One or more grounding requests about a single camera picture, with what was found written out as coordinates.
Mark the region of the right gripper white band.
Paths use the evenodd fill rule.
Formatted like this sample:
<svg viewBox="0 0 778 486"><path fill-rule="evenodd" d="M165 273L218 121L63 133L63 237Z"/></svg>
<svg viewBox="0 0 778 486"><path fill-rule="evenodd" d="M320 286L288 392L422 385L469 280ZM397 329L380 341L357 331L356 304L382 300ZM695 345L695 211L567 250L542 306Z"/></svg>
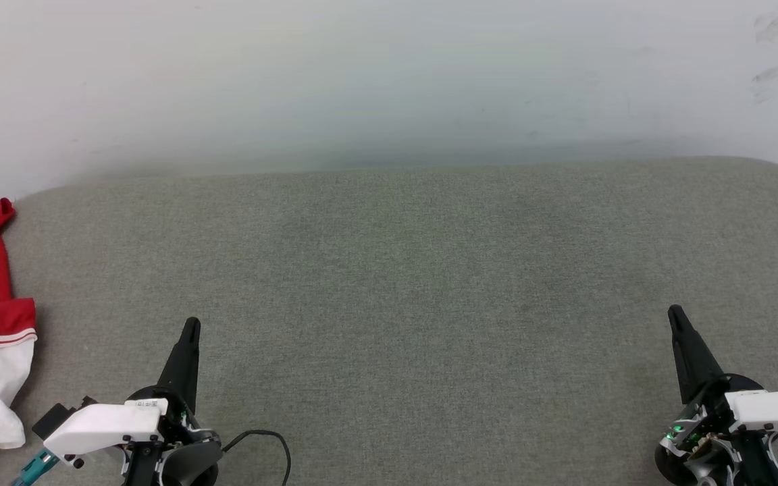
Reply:
<svg viewBox="0 0 778 486"><path fill-rule="evenodd" d="M667 316L683 410L654 452L673 485L778 485L778 391L725 373L680 305Z"/></svg>

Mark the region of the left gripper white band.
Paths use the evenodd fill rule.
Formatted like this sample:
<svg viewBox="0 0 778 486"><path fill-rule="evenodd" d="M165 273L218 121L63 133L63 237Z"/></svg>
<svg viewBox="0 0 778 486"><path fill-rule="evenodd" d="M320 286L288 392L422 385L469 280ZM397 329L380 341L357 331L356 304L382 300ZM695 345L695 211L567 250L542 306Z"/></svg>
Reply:
<svg viewBox="0 0 778 486"><path fill-rule="evenodd" d="M197 413L201 322L186 320L157 385L121 404L89 397L81 407L55 405L43 418L43 446L74 468L83 456L108 450L122 457L126 485L213 485L222 445Z"/></svg>

